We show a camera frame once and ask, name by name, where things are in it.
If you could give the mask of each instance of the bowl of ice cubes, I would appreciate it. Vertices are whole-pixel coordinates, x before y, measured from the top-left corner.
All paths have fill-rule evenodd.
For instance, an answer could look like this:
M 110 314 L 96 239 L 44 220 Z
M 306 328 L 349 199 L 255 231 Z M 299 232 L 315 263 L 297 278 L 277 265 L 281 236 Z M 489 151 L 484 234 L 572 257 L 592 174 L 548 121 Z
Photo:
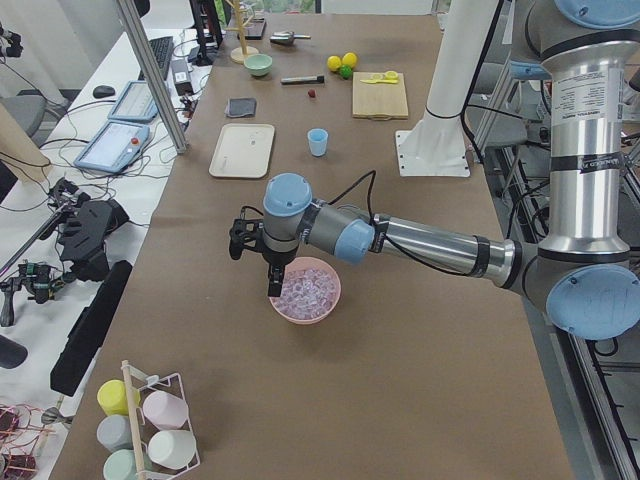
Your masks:
M 279 297 L 269 297 L 273 308 L 290 322 L 310 325 L 335 308 L 340 298 L 340 278 L 327 262 L 297 257 L 287 265 Z

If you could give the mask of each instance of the lemon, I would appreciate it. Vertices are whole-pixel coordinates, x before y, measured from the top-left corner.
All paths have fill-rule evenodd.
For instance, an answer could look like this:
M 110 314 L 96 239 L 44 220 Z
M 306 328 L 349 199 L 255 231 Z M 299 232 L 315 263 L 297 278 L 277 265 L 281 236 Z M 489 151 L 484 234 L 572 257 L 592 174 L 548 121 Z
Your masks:
M 349 65 L 343 65 L 340 67 L 339 73 L 342 78 L 349 80 L 351 75 L 353 75 L 353 70 Z
M 337 72 L 338 69 L 342 66 L 342 60 L 337 55 L 332 55 L 327 58 L 327 68 L 332 72 Z
M 358 56 L 353 52 L 347 52 L 342 56 L 342 64 L 348 65 L 353 70 L 358 64 Z

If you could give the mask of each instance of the black mouse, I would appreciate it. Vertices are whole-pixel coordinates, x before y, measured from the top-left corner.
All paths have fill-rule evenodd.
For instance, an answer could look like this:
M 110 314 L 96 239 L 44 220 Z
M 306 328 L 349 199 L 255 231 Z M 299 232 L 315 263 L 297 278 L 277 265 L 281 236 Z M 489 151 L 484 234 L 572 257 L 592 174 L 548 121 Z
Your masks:
M 98 85 L 93 89 L 93 98 L 110 97 L 116 94 L 116 89 L 109 85 Z

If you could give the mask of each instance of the warning label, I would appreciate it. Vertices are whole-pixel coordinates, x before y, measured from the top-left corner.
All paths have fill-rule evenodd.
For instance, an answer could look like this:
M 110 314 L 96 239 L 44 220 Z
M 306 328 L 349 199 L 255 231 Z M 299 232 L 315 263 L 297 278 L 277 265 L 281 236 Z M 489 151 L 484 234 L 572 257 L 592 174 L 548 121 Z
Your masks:
M 553 82 L 552 125 L 607 118 L 622 120 L 621 68 L 583 73 Z

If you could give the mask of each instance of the green bowl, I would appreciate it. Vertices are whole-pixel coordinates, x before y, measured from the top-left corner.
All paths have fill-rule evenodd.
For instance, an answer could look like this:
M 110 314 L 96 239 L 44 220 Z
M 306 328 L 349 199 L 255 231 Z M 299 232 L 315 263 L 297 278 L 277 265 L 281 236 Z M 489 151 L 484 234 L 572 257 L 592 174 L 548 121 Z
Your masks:
M 273 59 L 263 53 L 251 55 L 244 60 L 244 66 L 254 77 L 263 77 L 269 73 L 271 65 L 273 65 Z

